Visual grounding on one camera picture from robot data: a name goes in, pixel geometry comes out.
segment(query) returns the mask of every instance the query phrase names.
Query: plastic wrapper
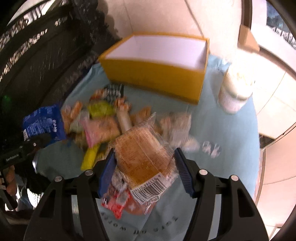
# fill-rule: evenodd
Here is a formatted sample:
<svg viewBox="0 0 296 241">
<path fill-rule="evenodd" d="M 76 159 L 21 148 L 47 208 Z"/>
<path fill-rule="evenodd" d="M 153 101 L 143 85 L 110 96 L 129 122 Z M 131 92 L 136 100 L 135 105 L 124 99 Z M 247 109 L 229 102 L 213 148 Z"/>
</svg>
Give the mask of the plastic wrapper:
<svg viewBox="0 0 296 241">
<path fill-rule="evenodd" d="M 107 101 L 98 101 L 91 103 L 87 109 L 92 118 L 114 115 L 115 110 Z"/>
<path fill-rule="evenodd" d="M 116 117 L 119 122 L 121 133 L 125 133 L 130 128 L 132 128 L 132 123 L 128 111 L 126 110 L 117 110 Z"/>
<path fill-rule="evenodd" d="M 106 97 L 105 89 L 98 89 L 94 92 L 94 94 L 90 97 L 89 101 L 100 100 Z"/>
<path fill-rule="evenodd" d="M 122 193 L 118 193 L 117 191 L 115 191 L 115 194 L 111 196 L 107 203 L 102 202 L 102 206 L 111 210 L 114 213 L 114 216 L 117 219 L 120 219 L 122 211 L 130 197 L 131 195 L 128 190 Z"/>
<path fill-rule="evenodd" d="M 128 184 L 124 181 L 124 179 L 117 170 L 115 170 L 112 176 L 111 183 L 113 187 L 120 193 L 122 193 L 128 187 Z"/>
<path fill-rule="evenodd" d="M 80 167 L 81 171 L 86 171 L 93 168 L 99 148 L 100 144 L 97 144 L 93 148 L 87 149 Z"/>
<path fill-rule="evenodd" d="M 161 117 L 159 123 L 163 131 L 162 138 L 173 149 L 180 147 L 183 151 L 199 150 L 199 143 L 194 137 L 189 135 L 191 128 L 190 113 L 170 113 L 167 116 Z"/>
<path fill-rule="evenodd" d="M 77 116 L 79 115 L 81 109 L 83 107 L 83 104 L 80 101 L 76 101 L 74 107 L 71 110 L 70 118 L 71 120 L 75 120 Z"/>
<path fill-rule="evenodd" d="M 62 120 L 64 123 L 64 131 L 66 134 L 68 134 L 70 132 L 70 125 L 71 125 L 71 118 L 70 118 L 70 114 L 68 114 L 65 110 L 61 111 L 62 114 Z"/>
<path fill-rule="evenodd" d="M 53 142 L 66 139 L 62 115 L 58 105 L 41 107 L 26 116 L 22 123 L 24 140 L 50 133 Z"/>
<path fill-rule="evenodd" d="M 77 118 L 70 124 L 69 131 L 80 133 L 84 131 L 82 121 L 89 119 L 89 112 L 87 110 L 81 110 Z"/>
<path fill-rule="evenodd" d="M 115 196 L 127 191 L 129 195 L 131 196 L 130 191 L 128 190 L 128 185 L 122 178 L 119 170 L 116 168 L 114 171 L 114 174 L 112 176 L 112 181 L 109 185 L 107 193 L 103 196 L 103 206 L 108 208 L 110 206 L 107 206 L 109 201 L 113 198 L 116 198 Z M 126 202 L 126 205 L 124 207 L 124 210 L 127 211 L 130 214 L 133 215 L 143 215 L 145 212 L 150 213 L 154 207 L 153 203 L 148 211 L 146 212 L 146 206 L 140 205 L 137 201 L 135 201 L 132 197 L 129 198 Z"/>
<path fill-rule="evenodd" d="M 145 213 L 178 176 L 173 149 L 154 131 L 154 122 L 155 113 L 114 144 L 120 174 Z"/>
<path fill-rule="evenodd" d="M 151 115 L 151 106 L 146 106 L 139 112 L 131 115 L 131 122 L 133 126 L 140 124 L 141 122 L 147 120 Z"/>
<path fill-rule="evenodd" d="M 131 103 L 125 102 L 126 97 L 116 98 L 114 101 L 114 107 L 120 111 L 129 111 L 131 109 Z"/>
<path fill-rule="evenodd" d="M 69 106 L 69 105 L 66 105 L 66 106 L 64 107 L 63 111 L 64 111 L 64 113 L 65 113 L 66 115 L 68 115 L 68 116 L 70 117 L 70 114 L 71 114 L 71 111 L 72 111 L 72 107 Z"/>
<path fill-rule="evenodd" d="M 87 144 L 90 148 L 93 148 L 98 143 L 115 139 L 120 135 L 117 123 L 112 116 L 94 120 L 85 119 L 82 125 L 85 130 Z"/>
<path fill-rule="evenodd" d="M 86 150 L 88 148 L 84 131 L 75 135 L 74 143 L 82 150 Z"/>
</svg>

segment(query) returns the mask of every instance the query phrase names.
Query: black device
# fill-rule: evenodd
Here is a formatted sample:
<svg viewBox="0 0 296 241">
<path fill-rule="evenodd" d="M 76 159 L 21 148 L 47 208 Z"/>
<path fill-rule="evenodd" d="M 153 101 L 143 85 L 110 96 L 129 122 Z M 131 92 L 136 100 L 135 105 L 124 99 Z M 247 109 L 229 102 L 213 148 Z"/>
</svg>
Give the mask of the black device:
<svg viewBox="0 0 296 241">
<path fill-rule="evenodd" d="M 8 167 L 25 161 L 30 155 L 41 148 L 44 148 L 51 142 L 52 138 L 49 133 L 44 133 L 21 143 L 17 143 L 16 148 L 11 148 L 0 155 L 0 198 L 3 199 L 9 210 L 17 208 L 17 201 L 15 196 L 10 196 L 7 191 L 7 182 L 5 180 L 5 169 Z"/>
</svg>

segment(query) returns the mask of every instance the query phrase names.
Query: yellow box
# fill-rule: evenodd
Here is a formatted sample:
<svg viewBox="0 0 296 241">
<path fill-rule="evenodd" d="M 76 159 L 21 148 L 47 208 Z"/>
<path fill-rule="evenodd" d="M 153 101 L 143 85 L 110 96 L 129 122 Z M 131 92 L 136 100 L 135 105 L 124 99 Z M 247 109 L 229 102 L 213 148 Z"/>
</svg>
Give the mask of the yellow box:
<svg viewBox="0 0 296 241">
<path fill-rule="evenodd" d="M 134 33 L 106 50 L 99 61 L 112 82 L 135 85 L 197 104 L 209 39 L 169 33 Z"/>
</svg>

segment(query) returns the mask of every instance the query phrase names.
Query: plastic bottle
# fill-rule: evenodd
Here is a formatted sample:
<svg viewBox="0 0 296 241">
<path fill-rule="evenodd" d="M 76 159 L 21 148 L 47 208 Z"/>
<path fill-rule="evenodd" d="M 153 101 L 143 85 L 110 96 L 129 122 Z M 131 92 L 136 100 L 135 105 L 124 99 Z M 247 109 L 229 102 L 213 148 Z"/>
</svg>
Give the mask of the plastic bottle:
<svg viewBox="0 0 296 241">
<path fill-rule="evenodd" d="M 241 69 L 241 66 L 230 65 L 219 91 L 218 103 L 229 114 L 237 113 L 253 93 L 254 80 L 245 76 Z"/>
</svg>

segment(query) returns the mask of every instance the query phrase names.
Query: clear plastic bag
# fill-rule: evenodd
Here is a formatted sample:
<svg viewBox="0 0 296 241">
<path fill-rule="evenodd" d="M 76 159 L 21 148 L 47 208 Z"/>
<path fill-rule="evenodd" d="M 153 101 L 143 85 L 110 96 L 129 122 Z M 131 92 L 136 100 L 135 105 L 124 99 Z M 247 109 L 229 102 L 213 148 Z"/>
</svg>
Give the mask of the clear plastic bag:
<svg viewBox="0 0 296 241">
<path fill-rule="evenodd" d="M 157 202 L 178 176 L 174 151 L 154 129 L 155 113 L 116 138 L 117 166 L 132 197 L 145 209 Z"/>
<path fill-rule="evenodd" d="M 180 147 L 183 151 L 198 151 L 200 144 L 189 135 L 191 128 L 191 114 L 187 112 L 170 113 L 166 116 L 158 116 L 159 124 L 163 131 L 162 138 L 173 149 Z"/>
<path fill-rule="evenodd" d="M 145 121 L 151 115 L 151 106 L 146 106 L 141 109 L 139 112 L 131 115 L 131 122 L 133 126 L 140 124 L 142 121 Z"/>
</svg>

